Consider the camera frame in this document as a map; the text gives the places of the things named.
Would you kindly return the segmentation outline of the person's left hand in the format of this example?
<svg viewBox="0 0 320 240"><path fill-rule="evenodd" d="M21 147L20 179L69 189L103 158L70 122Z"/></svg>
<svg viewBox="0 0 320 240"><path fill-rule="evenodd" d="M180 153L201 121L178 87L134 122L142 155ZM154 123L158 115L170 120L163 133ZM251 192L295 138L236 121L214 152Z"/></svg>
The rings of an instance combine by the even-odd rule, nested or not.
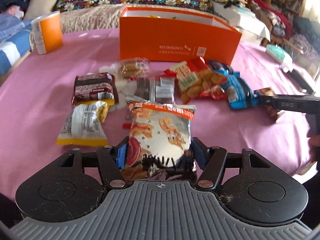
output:
<svg viewBox="0 0 320 240"><path fill-rule="evenodd" d="M309 139L309 153L310 153L310 160L311 162L316 161L316 148L320 146L320 136L316 135L315 133L309 131L307 134L307 137Z"/></svg>

